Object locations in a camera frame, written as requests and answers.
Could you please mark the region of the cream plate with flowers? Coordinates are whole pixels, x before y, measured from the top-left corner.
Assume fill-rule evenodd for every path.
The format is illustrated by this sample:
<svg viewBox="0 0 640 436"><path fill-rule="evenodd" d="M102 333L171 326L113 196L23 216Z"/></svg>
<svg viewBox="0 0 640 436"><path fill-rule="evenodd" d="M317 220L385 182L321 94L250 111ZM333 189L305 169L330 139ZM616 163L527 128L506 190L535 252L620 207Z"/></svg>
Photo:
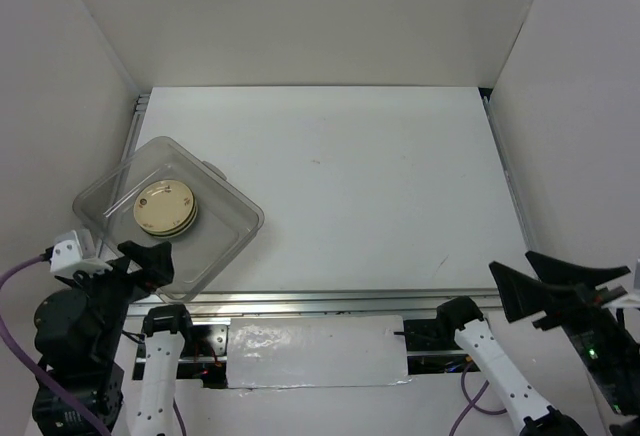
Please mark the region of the cream plate with flowers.
<svg viewBox="0 0 640 436"><path fill-rule="evenodd" d="M185 183L172 179L156 181L137 195L134 221L145 232L171 230L189 216L195 201L194 193Z"/></svg>

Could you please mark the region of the yellow brown patterned plate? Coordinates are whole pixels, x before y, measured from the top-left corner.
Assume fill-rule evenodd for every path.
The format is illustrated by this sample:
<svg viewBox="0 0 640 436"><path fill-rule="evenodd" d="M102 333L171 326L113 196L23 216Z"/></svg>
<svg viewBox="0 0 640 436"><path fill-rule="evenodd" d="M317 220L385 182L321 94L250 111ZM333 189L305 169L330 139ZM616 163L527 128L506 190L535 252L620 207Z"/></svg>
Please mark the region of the yellow brown patterned plate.
<svg viewBox="0 0 640 436"><path fill-rule="evenodd" d="M146 230L146 233L151 235L152 237L160 238L160 239L168 239L168 238L179 236L180 234L183 234L184 232L186 232L195 223L198 217L198 212L199 212L199 205L198 205L198 202L195 201L189 216L175 228L167 231L162 231L162 232Z"/></svg>

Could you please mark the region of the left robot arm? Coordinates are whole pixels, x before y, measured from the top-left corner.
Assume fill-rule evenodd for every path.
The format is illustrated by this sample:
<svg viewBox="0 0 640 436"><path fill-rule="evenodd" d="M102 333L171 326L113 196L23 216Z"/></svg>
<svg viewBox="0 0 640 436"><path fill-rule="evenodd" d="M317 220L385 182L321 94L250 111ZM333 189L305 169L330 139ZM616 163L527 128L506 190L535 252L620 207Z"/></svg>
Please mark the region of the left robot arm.
<svg viewBox="0 0 640 436"><path fill-rule="evenodd" d="M126 241L105 262L65 240L45 259L65 289L34 315L35 347L43 371L32 416L45 435L110 434L124 408L124 371L116 362L129 306L172 283L172 245ZM196 346L197 330L182 304L150 309L142 323L145 366L129 435L171 435L180 417L175 391L180 356Z"/></svg>

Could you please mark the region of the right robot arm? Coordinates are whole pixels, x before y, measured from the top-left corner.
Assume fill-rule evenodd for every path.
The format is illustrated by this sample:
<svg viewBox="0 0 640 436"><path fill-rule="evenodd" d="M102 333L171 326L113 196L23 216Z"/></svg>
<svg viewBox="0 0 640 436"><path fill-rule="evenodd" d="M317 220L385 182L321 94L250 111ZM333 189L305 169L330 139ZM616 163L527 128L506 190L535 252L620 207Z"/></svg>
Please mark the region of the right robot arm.
<svg viewBox="0 0 640 436"><path fill-rule="evenodd" d="M610 408L629 419L612 425L611 433L638 434L639 343L626 329L624 312L639 307L639 292L605 286L629 274L629 268L579 266L535 251L525 257L533 276L497 261L489 265L507 321L534 316L532 324L538 330L562 329ZM530 385L471 298L461 296L440 305L436 321L438 341L471 357L502 401L516 434L584 434L574 419Z"/></svg>

